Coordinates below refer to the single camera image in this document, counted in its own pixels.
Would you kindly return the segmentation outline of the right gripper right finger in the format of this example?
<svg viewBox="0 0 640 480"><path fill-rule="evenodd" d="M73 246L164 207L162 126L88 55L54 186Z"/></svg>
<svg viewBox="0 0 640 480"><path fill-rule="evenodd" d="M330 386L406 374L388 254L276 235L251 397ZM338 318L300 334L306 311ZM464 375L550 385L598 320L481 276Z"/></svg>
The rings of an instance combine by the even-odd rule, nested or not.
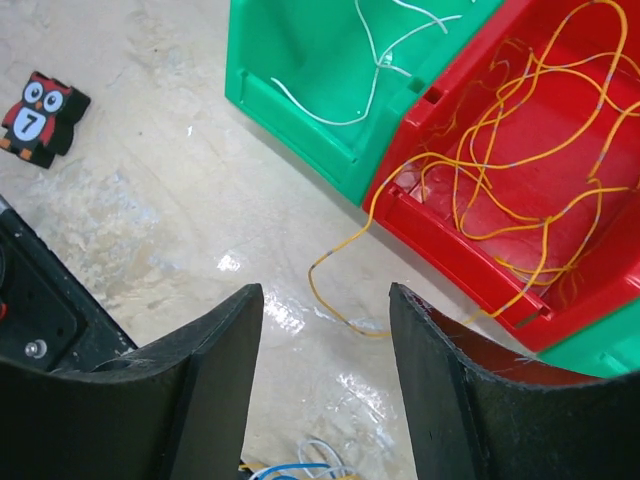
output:
<svg viewBox="0 0 640 480"><path fill-rule="evenodd" d="M421 479L635 479L639 376L580 374L520 355L408 287L390 325Z"/></svg>

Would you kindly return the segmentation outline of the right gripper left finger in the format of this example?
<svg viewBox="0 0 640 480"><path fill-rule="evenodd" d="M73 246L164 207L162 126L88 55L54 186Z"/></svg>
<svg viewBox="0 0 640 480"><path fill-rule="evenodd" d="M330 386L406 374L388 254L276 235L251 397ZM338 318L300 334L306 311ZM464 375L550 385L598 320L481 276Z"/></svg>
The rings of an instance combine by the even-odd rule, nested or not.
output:
<svg viewBox="0 0 640 480"><path fill-rule="evenodd" d="M237 478L263 304L248 284L90 372L3 361L2 477Z"/></svg>

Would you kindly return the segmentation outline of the green bin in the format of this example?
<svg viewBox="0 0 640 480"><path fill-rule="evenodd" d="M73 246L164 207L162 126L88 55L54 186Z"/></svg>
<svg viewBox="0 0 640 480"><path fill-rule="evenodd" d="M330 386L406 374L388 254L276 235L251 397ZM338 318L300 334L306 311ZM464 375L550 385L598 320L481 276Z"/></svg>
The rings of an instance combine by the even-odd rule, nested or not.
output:
<svg viewBox="0 0 640 480"><path fill-rule="evenodd" d="M639 299L537 355L547 364L611 378L639 370Z"/></svg>
<svg viewBox="0 0 640 480"><path fill-rule="evenodd" d="M226 97L354 204L496 1L234 1Z"/></svg>

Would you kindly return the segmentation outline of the red bin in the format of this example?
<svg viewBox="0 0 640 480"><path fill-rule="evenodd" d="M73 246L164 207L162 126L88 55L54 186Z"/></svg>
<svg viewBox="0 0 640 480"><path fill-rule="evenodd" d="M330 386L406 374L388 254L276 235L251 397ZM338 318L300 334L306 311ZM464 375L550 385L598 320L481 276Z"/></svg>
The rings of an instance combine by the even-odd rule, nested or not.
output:
<svg viewBox="0 0 640 480"><path fill-rule="evenodd" d="M507 1L400 123L364 209L528 349L639 294L639 5Z"/></svg>

